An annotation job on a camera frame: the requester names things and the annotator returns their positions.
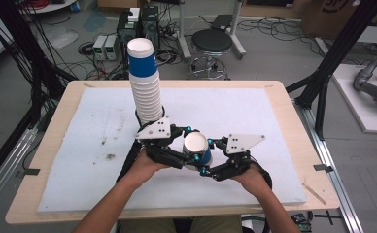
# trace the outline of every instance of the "teal joint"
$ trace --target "teal joint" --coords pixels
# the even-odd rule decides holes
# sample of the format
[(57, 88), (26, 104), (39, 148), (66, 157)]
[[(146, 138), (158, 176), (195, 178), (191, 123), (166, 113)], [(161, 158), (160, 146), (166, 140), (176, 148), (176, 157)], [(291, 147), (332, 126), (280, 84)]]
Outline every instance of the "teal joint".
[(202, 167), (200, 169), (200, 175), (206, 175), (206, 168)]
[(198, 162), (200, 161), (200, 157), (198, 156), (198, 154), (195, 154), (194, 155), (194, 162)]

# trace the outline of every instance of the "stool leg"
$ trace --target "stool leg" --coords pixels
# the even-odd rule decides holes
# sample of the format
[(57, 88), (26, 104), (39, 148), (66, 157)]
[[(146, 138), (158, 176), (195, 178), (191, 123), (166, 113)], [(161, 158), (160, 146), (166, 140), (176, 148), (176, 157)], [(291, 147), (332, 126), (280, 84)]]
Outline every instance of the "stool leg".
[(210, 70), (212, 69), (213, 63), (214, 63), (213, 57), (207, 56), (205, 70), (206, 70), (206, 74), (207, 74), (208, 79), (210, 79)]

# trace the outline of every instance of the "stack of cups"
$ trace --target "stack of cups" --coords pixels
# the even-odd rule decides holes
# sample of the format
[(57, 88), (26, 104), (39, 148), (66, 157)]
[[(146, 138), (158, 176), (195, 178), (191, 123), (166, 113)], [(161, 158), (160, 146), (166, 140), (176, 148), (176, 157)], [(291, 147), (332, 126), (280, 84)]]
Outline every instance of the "stack of cups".
[(153, 44), (145, 38), (127, 43), (129, 78), (141, 125), (162, 118), (160, 82)]

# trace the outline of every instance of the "dark stain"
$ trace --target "dark stain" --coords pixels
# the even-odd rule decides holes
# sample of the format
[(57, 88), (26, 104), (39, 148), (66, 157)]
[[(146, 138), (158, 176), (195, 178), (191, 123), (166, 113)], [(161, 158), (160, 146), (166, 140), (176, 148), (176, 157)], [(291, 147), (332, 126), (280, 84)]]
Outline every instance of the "dark stain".
[(109, 153), (109, 154), (107, 154), (107, 156), (106, 156), (106, 160), (110, 161), (110, 160), (112, 160), (112, 159), (115, 158), (115, 157), (116, 157), (115, 154)]

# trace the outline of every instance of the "cardboard box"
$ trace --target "cardboard box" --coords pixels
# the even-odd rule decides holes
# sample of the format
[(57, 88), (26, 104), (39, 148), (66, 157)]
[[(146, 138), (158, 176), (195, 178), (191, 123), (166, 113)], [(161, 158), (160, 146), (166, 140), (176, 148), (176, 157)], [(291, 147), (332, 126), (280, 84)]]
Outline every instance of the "cardboard box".
[(144, 0), (97, 0), (100, 9), (124, 9), (144, 7)]
[(308, 36), (336, 39), (357, 6), (357, 0), (313, 0), (301, 20), (301, 30)]

